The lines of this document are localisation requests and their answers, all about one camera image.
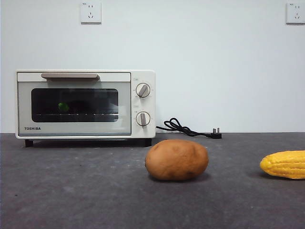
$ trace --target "power cord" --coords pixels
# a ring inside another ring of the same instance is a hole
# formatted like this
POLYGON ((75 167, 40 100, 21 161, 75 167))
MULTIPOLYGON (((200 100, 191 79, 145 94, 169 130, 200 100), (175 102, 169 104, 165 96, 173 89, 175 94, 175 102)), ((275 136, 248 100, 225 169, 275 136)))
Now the power cord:
POLYGON ((164 128, 164 127, 160 127, 160 126, 157 126, 157 128, 161 129, 161 130, 167 130, 167 131, 180 131, 191 137, 203 135, 203 136, 214 138, 214 139, 222 138, 222 134, 219 132, 219 128, 217 128, 217 131, 214 128, 213 133, 210 133, 210 134, 198 133, 198 132, 190 130, 190 128, 188 128, 187 126, 181 126, 180 122, 176 118, 171 118, 169 121, 165 121, 164 125, 166 125, 168 128, 164 128))

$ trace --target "wall outlet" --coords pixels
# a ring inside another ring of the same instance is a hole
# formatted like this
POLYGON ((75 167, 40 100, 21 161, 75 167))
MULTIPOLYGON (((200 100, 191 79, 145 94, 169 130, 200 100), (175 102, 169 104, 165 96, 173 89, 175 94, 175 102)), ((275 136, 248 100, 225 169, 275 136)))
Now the wall outlet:
POLYGON ((101 24, 102 5, 99 1, 85 1, 81 3, 81 23, 101 24))
POLYGON ((286 24, 305 23, 305 2, 286 4, 286 24))

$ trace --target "yellow corn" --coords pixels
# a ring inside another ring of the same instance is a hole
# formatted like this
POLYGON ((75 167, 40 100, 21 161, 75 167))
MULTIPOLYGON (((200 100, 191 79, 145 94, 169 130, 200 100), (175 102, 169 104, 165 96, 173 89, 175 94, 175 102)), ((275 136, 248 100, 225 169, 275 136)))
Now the yellow corn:
POLYGON ((270 154, 262 159, 260 166, 272 176, 305 179, 305 150, 270 154))

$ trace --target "toshiba logo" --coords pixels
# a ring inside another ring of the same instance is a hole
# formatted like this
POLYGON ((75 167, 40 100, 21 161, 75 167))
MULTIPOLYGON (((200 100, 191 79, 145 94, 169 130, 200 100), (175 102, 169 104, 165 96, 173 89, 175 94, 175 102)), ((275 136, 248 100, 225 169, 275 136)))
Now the toshiba logo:
POLYGON ((40 127, 25 127, 25 130, 41 130, 40 127))

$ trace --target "brown potato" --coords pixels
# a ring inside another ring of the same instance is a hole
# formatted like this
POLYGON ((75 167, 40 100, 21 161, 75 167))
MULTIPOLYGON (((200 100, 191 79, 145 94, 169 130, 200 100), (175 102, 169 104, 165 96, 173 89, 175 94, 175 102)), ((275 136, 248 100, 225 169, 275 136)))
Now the brown potato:
POLYGON ((159 180, 187 180, 203 173, 208 166, 207 150, 199 143, 165 140, 153 146, 146 155, 147 171, 159 180))

